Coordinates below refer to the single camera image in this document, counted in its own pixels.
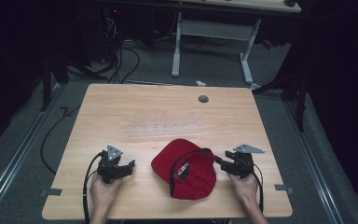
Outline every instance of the wooden table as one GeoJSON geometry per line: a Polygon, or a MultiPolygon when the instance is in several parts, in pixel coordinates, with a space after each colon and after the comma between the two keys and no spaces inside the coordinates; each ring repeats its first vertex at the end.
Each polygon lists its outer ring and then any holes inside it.
{"type": "Polygon", "coordinates": [[[217,182],[210,196],[198,201],[170,197],[169,185],[154,173],[150,163],[176,138],[208,147],[222,158],[225,150],[243,143],[262,148],[266,153],[254,154],[254,161],[264,176],[264,213],[267,217],[292,214],[286,192],[275,189],[282,178],[250,90],[91,84],[51,186],[62,189],[61,196],[48,196],[43,217],[84,218],[84,176],[91,159],[107,145],[124,152],[120,164],[136,160],[108,218],[245,217],[227,174],[217,163],[217,182]],[[201,95],[209,101],[201,103],[201,95]]]}

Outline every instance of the hand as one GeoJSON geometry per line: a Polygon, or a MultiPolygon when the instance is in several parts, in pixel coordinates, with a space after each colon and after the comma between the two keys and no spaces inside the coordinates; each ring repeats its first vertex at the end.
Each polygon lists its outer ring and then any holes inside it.
{"type": "Polygon", "coordinates": [[[107,212],[116,197],[122,178],[111,181],[111,184],[103,182],[103,178],[94,174],[92,176],[89,192],[92,198],[92,217],[91,224],[105,223],[107,212]]]}
{"type": "Polygon", "coordinates": [[[254,175],[250,174],[244,179],[239,179],[232,174],[228,174],[228,176],[234,184],[235,192],[240,200],[245,200],[245,203],[256,202],[258,184],[254,175]]]}
{"type": "Polygon", "coordinates": [[[228,174],[231,179],[237,197],[241,201],[245,213],[253,224],[269,223],[257,204],[256,194],[258,183],[253,174],[239,179],[235,175],[228,174]]]}

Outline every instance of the baseball cap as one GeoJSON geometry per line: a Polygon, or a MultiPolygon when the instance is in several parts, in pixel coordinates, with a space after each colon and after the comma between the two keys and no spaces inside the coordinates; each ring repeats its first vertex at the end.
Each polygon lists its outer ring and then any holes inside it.
{"type": "Polygon", "coordinates": [[[209,148],[179,138],[152,160],[156,174],[170,185],[171,197],[197,200],[207,197],[216,183],[214,154],[209,148]]]}

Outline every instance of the cap logo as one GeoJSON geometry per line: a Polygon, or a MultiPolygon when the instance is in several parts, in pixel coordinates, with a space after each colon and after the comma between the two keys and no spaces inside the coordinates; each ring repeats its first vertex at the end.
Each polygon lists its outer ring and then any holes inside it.
{"type": "Polygon", "coordinates": [[[188,164],[188,161],[185,161],[183,165],[178,170],[178,176],[181,179],[186,179],[188,177],[188,172],[190,171],[190,166],[188,164]]]}

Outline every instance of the metal frame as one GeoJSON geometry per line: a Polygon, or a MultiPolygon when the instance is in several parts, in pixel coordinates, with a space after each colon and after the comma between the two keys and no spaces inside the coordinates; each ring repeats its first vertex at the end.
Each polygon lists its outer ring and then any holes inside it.
{"type": "Polygon", "coordinates": [[[318,190],[319,196],[321,197],[322,204],[324,205],[324,210],[328,215],[331,223],[344,223],[342,220],[342,216],[339,213],[338,207],[334,201],[333,195],[331,193],[330,188],[328,187],[324,176],[322,174],[321,169],[319,168],[318,162],[316,161],[315,157],[313,156],[312,150],[310,145],[307,141],[307,137],[302,130],[298,128],[296,125],[296,112],[292,108],[290,102],[283,102],[283,105],[286,109],[286,112],[291,117],[291,121],[293,127],[296,130],[298,139],[302,145],[302,152],[305,158],[305,161],[310,169],[310,176],[315,183],[315,187],[318,190]]]}
{"type": "Polygon", "coordinates": [[[34,123],[32,124],[31,128],[29,129],[28,133],[25,135],[24,139],[22,140],[20,146],[18,147],[15,155],[11,159],[10,163],[8,164],[5,171],[0,176],[0,202],[4,198],[11,182],[16,177],[17,172],[20,170],[22,163],[25,161],[28,153],[31,150],[31,144],[36,137],[37,132],[40,130],[43,121],[45,120],[48,112],[50,111],[53,103],[57,98],[61,95],[64,87],[61,87],[57,84],[54,87],[54,96],[52,102],[46,107],[45,111],[40,111],[37,115],[34,123]]]}
{"type": "Polygon", "coordinates": [[[191,21],[183,20],[182,12],[178,12],[176,27],[176,46],[173,54],[172,76],[179,77],[180,57],[181,57],[181,39],[182,35],[196,35],[223,39],[233,39],[246,41],[247,45],[240,54],[240,62],[245,82],[253,83],[252,74],[248,64],[248,57],[255,42],[258,28],[261,20],[257,19],[253,26],[233,25],[209,21],[191,21]]]}

